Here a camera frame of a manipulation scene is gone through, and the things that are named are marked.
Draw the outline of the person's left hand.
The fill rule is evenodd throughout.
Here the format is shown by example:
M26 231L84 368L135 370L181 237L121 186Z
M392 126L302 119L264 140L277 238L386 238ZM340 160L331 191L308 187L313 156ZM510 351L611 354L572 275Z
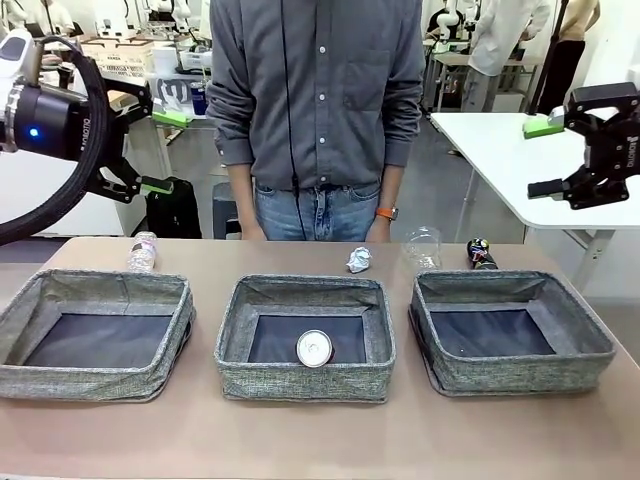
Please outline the person's left hand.
M365 241L367 243L389 243L391 241L392 220L377 216L372 222Z

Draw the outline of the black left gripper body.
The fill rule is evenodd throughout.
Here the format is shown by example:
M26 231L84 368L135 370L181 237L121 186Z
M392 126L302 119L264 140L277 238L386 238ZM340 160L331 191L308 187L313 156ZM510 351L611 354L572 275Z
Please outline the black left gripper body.
M103 88L85 96L47 85L9 88L9 151L78 161L98 161L108 140L108 100Z

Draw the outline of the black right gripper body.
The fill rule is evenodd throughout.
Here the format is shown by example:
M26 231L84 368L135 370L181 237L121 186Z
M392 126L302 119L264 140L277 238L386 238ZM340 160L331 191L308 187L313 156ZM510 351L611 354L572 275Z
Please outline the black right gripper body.
M605 178L626 179L639 174L639 118L594 117L585 135L585 167Z

